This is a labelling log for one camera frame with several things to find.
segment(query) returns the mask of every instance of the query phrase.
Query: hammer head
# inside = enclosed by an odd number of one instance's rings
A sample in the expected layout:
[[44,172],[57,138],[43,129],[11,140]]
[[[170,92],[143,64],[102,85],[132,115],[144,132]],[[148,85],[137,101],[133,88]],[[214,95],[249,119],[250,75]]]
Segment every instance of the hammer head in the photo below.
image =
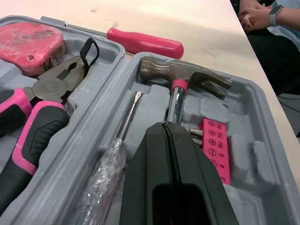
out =
[[220,99],[224,99],[225,93],[215,84],[225,89],[231,87],[228,80],[204,67],[179,60],[162,62],[150,56],[142,59],[140,75],[143,80],[163,78],[170,84],[182,79],[189,87],[202,88]]

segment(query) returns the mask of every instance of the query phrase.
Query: claw hammer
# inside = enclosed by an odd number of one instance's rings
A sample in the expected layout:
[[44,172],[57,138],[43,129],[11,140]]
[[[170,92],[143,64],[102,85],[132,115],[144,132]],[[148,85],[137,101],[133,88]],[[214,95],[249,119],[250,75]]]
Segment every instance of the claw hammer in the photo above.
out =
[[167,120],[180,125],[184,96],[188,87],[199,87],[217,98],[224,99],[226,94],[215,84],[230,89],[231,83],[222,76],[195,64],[180,60],[159,61],[146,56],[140,65],[140,76],[149,81],[163,78],[172,85],[172,96]]

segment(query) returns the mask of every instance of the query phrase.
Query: black pants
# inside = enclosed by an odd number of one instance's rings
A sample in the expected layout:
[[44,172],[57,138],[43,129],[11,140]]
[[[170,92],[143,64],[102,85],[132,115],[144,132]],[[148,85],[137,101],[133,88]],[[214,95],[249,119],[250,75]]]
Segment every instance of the black pants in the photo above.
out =
[[300,52],[288,38],[267,29],[247,34],[247,38],[276,95],[300,94]]

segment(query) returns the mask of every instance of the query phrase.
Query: gray plastic tool case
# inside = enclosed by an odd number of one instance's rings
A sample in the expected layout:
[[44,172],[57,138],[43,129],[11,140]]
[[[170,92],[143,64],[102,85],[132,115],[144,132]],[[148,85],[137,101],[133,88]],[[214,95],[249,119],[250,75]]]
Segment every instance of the gray plastic tool case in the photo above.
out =
[[[64,225],[93,167],[116,135],[133,94],[140,90],[144,95],[125,139],[128,163],[146,129],[165,119],[169,87],[163,80],[144,83],[138,65],[143,56],[172,59],[142,52],[128,60],[121,45],[50,21],[9,16],[0,19],[0,26],[16,22],[59,28],[66,45],[64,60],[78,55],[88,37],[100,48],[90,75],[68,98],[69,124],[52,137],[31,182],[0,217],[0,225]],[[232,81],[227,97],[222,101],[189,89],[182,125],[198,128],[204,117],[226,124],[232,184],[225,189],[241,225],[300,225],[299,191],[263,91],[251,81],[216,72]],[[0,90],[32,86],[35,81],[0,60]],[[0,171],[20,131],[0,140]],[[124,175],[105,225],[119,224],[123,184]]]

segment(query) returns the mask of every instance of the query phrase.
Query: smartwatch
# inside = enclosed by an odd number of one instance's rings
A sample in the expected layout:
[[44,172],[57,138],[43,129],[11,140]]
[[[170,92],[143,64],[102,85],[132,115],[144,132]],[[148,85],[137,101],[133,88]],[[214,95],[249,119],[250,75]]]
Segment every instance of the smartwatch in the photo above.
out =
[[280,12],[281,9],[283,9],[284,7],[282,5],[279,6],[275,6],[274,8],[272,8],[272,10],[269,13],[269,19],[270,19],[270,24],[271,26],[278,26],[278,24],[276,23],[276,15]]

